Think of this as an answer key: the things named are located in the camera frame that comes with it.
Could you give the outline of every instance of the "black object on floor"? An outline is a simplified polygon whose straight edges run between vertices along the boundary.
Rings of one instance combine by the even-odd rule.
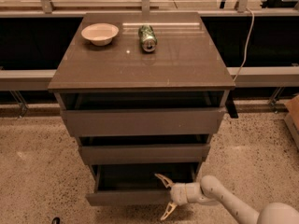
[[[58,217],[56,217],[51,224],[59,224],[60,223],[60,219]]]
[[[229,115],[232,119],[239,118],[239,116],[237,115],[233,95],[231,92],[229,92],[229,94],[228,94],[225,106],[226,106],[227,112],[229,113]]]

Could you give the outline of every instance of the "white robotic arm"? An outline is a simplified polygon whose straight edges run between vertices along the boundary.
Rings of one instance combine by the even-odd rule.
[[[173,183],[168,177],[156,174],[167,188],[171,188],[170,202],[161,220],[165,220],[178,205],[221,203],[239,224],[298,224],[299,213],[284,203],[270,203],[259,214],[238,199],[212,175],[204,176],[200,183]]]

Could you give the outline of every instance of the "brown cabinet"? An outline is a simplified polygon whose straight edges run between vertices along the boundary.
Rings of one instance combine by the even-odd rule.
[[[119,34],[96,47],[80,32],[112,23]],[[87,14],[49,90],[95,179],[91,205],[167,203],[155,173],[192,182],[235,87],[197,13],[152,12],[153,53],[139,45],[142,14]]]

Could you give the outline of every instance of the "bowl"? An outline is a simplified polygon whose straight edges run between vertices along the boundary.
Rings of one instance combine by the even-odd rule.
[[[82,36],[95,46],[104,46],[112,41],[119,32],[119,28],[112,24],[96,23],[83,29]]]

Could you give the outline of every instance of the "cardboard box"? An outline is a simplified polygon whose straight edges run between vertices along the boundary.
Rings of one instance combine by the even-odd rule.
[[[296,129],[299,130],[299,95],[287,102],[286,106],[290,112],[292,121],[295,124]]]
[[[284,120],[290,130],[293,140],[295,141],[299,149],[299,129],[297,129],[297,127],[295,126],[291,114],[289,113]]]

